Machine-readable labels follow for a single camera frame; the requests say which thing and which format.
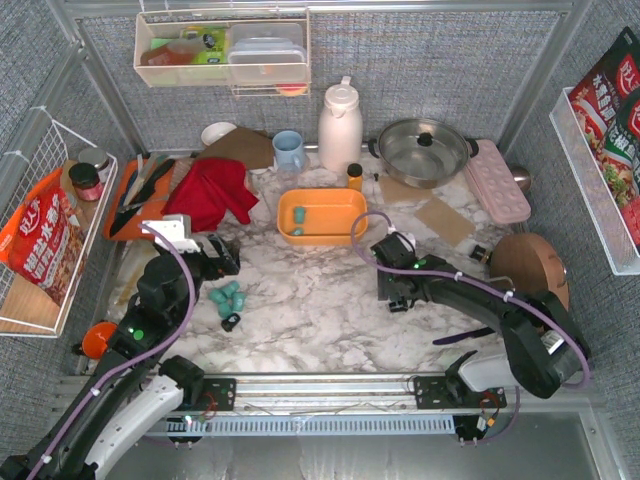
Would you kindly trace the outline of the brown cardboard sheet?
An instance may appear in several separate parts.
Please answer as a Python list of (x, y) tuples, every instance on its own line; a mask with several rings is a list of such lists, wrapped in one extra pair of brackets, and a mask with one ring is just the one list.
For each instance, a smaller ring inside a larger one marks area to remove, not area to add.
[(475, 232), (471, 221), (436, 197), (418, 209), (414, 216), (452, 247), (457, 247)]

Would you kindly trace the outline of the red cloth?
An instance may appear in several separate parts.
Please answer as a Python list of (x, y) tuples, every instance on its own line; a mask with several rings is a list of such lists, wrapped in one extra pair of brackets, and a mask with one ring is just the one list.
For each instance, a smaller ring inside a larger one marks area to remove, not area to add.
[(197, 160), (169, 196), (163, 214), (189, 216), (193, 232), (216, 231), (228, 211), (248, 225), (258, 198), (245, 185), (246, 173), (237, 160)]

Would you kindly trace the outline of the orange plastic storage basket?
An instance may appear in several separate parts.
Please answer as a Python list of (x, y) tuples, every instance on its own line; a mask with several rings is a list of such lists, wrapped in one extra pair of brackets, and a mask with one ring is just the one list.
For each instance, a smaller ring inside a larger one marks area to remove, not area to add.
[[(306, 208), (302, 225), (296, 225), (293, 210)], [(282, 194), (278, 201), (277, 228), (283, 239), (294, 246), (346, 246), (352, 242), (356, 219), (367, 212), (364, 195), (349, 188), (303, 188)], [(291, 232), (301, 227), (302, 236)]]

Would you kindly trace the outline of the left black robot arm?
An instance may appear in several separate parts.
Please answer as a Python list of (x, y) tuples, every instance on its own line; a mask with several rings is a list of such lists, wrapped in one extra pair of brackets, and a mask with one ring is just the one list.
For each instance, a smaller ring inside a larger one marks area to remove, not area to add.
[(162, 357), (186, 328), (203, 282), (240, 271), (240, 245), (216, 234), (198, 251), (160, 248), (137, 281), (105, 353), (49, 433), (27, 454), (8, 457), (4, 479), (103, 479), (163, 416), (200, 398), (204, 372)]

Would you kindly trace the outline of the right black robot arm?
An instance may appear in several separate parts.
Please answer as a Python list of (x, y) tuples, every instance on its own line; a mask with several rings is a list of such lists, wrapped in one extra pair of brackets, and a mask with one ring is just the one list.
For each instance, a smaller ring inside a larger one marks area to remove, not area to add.
[(547, 399), (561, 387), (581, 389), (590, 383), (589, 347), (554, 293), (500, 290), (440, 257), (417, 257), (397, 232), (374, 244), (371, 253), (381, 298), (391, 310), (424, 301), (483, 323), (503, 338), (510, 373), (529, 393)]

